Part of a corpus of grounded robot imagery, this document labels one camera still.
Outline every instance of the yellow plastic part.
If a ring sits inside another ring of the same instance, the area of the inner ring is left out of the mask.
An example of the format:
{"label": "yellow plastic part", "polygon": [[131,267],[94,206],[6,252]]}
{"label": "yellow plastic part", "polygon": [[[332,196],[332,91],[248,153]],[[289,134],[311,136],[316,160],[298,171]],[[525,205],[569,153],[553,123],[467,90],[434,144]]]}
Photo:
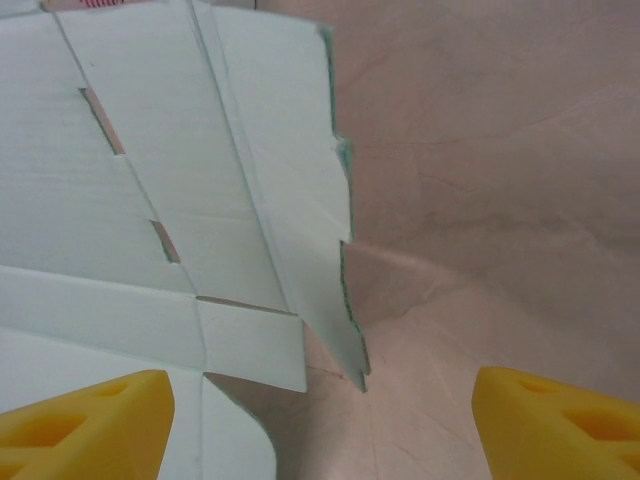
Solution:
{"label": "yellow plastic part", "polygon": [[147,370],[0,415],[0,480],[155,480],[173,421]]}
{"label": "yellow plastic part", "polygon": [[640,405],[506,368],[472,405],[494,480],[640,480]]}

